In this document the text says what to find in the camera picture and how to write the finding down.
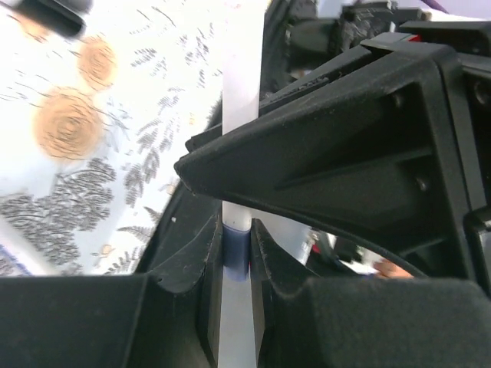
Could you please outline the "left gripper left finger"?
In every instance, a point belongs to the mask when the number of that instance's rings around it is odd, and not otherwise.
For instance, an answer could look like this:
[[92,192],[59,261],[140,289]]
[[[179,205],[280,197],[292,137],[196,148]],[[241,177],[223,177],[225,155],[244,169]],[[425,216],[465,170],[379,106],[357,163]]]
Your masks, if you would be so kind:
[[179,186],[128,276],[3,278],[3,367],[215,367],[220,202]]

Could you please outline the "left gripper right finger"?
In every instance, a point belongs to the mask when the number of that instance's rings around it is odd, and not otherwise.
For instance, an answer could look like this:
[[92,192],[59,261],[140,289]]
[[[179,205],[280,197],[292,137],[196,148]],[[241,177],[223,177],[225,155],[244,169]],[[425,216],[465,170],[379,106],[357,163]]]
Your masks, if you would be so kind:
[[490,301],[474,283],[320,277],[251,231],[260,367],[488,367]]

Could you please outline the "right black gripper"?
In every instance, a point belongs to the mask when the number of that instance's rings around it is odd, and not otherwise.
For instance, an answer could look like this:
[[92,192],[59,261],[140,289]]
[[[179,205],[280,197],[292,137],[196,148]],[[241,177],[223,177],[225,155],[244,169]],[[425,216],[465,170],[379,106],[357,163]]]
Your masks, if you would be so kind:
[[319,18],[310,1],[273,1],[264,23],[264,115],[356,71],[368,59],[347,58],[358,47],[403,41],[441,44],[458,57],[461,79],[443,91],[453,119],[471,210],[490,210],[490,23],[434,21],[433,13],[394,1],[343,7]]

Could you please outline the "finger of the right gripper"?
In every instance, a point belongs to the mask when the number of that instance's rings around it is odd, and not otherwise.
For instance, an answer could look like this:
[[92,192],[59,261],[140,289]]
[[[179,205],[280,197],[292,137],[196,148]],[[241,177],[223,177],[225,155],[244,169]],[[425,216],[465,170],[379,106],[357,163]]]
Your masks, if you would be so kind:
[[469,276],[471,210],[445,81],[456,52],[403,41],[358,47],[367,63],[181,158],[193,192],[390,251],[441,250],[431,275]]

